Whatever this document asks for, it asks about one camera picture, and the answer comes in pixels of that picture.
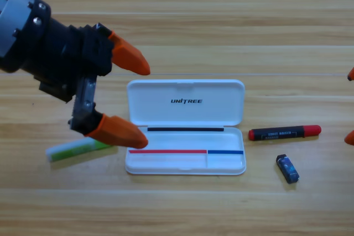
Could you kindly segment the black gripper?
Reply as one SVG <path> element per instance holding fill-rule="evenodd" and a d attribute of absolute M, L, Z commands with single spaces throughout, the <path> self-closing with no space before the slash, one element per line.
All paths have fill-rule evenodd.
<path fill-rule="evenodd" d="M 1 70 L 24 70 L 40 82 L 41 91 L 64 102 L 74 99 L 75 119 L 102 118 L 93 101 L 96 80 L 111 72 L 112 62 L 150 75 L 141 51 L 101 23 L 65 26 L 51 17 L 50 7 L 41 1 L 27 2 L 26 8 L 30 13 L 24 27 L 10 31 L 14 44 L 1 56 Z"/>

